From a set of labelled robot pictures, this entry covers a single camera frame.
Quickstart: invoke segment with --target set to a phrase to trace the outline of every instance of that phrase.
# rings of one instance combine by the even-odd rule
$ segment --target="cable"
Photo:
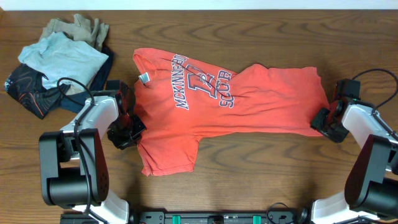
[[[65,98],[67,98],[67,99],[69,99],[70,101],[73,101],[73,102],[75,102],[75,103],[77,103],[77,104],[79,104],[79,105],[81,104],[81,103],[78,103],[78,102],[72,100],[71,98],[69,98],[69,97],[60,89],[60,82],[61,82],[62,80],[70,80],[70,81],[73,81],[73,82],[79,84],[80,86],[82,86],[82,87],[85,89],[85,91],[88,92],[88,94],[90,94],[90,97],[91,97],[91,102],[90,102],[89,107],[87,107],[87,109],[84,110],[84,111],[82,112],[82,114],[79,116],[79,118],[75,120],[75,127],[73,128],[73,137],[75,138],[76,147],[77,147],[78,152],[79,152],[79,155],[80,155],[81,163],[82,163],[83,169],[84,169],[84,171],[85,171],[85,177],[86,177],[86,182],[87,182],[87,204],[86,204],[85,210],[83,211],[83,214],[87,215],[87,214],[90,214],[90,213],[91,213],[91,212],[90,212],[90,206],[91,206],[91,181],[90,181],[90,173],[88,172],[88,166],[87,166],[86,157],[85,157],[85,155],[84,155],[84,153],[83,153],[83,149],[81,148],[82,141],[81,141],[81,139],[80,139],[80,137],[79,137],[79,135],[78,135],[78,127],[79,127],[80,122],[82,121],[82,119],[87,115],[87,113],[92,109],[92,107],[94,107],[95,101],[94,101],[94,96],[93,96],[93,94],[91,93],[91,91],[90,91],[84,84],[82,84],[81,82],[79,82],[79,81],[77,81],[77,80],[74,80],[74,79],[72,79],[72,78],[67,78],[67,77],[60,78],[60,79],[58,80],[58,82],[57,82],[57,88],[58,88],[59,92],[60,92]]]
[[[277,203],[272,204],[272,205],[268,208],[267,213],[266,213],[267,220],[268,220],[268,222],[271,223],[271,224],[276,224],[276,223],[275,223],[274,221],[272,221],[272,219],[269,217],[269,211],[270,211],[273,207],[275,207],[276,205],[283,205],[283,206],[285,206],[287,209],[289,209],[288,206],[285,205],[285,204],[282,203],[282,202],[277,202]]]
[[[355,80],[356,78],[360,77],[363,74],[369,73],[369,72],[375,72],[375,71],[380,71],[380,72],[385,72],[387,74],[389,74],[390,76],[392,76],[394,78],[394,80],[396,81],[396,90],[395,92],[386,100],[384,100],[383,102],[381,102],[379,105],[377,106],[373,106],[372,109],[372,116],[373,118],[388,132],[389,135],[391,135],[391,137],[393,137],[395,140],[398,141],[398,135],[395,131],[393,131],[388,125],[386,125],[383,120],[381,120],[378,116],[378,114],[376,113],[376,110],[378,108],[380,108],[381,106],[385,105],[386,103],[388,103],[388,101],[392,100],[397,94],[398,94],[398,78],[397,76],[392,73],[391,71],[387,70],[387,69],[383,69],[383,68],[372,68],[366,71],[363,71],[359,74],[357,74],[356,76],[354,76],[352,79]]]

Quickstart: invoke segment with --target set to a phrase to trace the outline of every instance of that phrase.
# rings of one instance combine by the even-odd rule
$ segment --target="wooden tabletop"
[[[51,18],[73,22],[77,12],[4,12],[0,26],[0,80],[18,66],[23,46],[36,43]],[[334,84],[369,68],[398,73],[397,11],[85,11],[110,25],[115,52],[109,79],[133,85],[134,49],[153,47],[240,72],[266,67],[315,66],[326,95]],[[388,75],[360,78],[363,100],[377,104],[395,90]],[[57,223],[63,210],[44,204],[39,136],[57,131],[75,114],[57,109],[43,120],[0,86],[0,223]],[[380,109],[398,128],[398,99]],[[200,143],[192,173],[141,174],[135,147],[124,151],[102,140],[110,187],[134,208],[169,211],[265,210],[272,203],[299,207],[344,189],[360,151],[344,143],[297,134],[230,134]]]

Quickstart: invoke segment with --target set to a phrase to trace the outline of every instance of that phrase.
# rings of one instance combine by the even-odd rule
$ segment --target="dark patterned cloth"
[[[42,86],[43,76],[45,77],[43,73],[22,63],[11,73],[5,84],[6,92],[40,119],[52,108],[58,107],[62,99],[57,88],[46,90]],[[60,85],[63,92],[69,87],[66,84]]]

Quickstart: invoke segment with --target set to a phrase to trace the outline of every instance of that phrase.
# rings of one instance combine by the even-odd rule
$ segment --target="pile of clothes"
[[[75,113],[83,108],[88,93],[67,80],[57,88],[60,78],[73,78],[90,91],[99,91],[111,70],[113,53],[103,45],[109,25],[95,19],[91,26],[79,14],[74,18],[72,24],[51,19],[39,42],[23,48],[21,64],[6,80],[7,93],[40,119],[58,107]],[[79,104],[63,98],[60,91]]]

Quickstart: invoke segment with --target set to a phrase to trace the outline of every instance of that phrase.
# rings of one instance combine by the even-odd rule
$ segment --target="red shirt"
[[[157,49],[133,59],[149,81],[135,84],[135,114],[147,127],[138,145],[145,175],[191,172],[202,138],[229,133],[321,136],[311,120],[328,102],[315,67],[241,73]]]

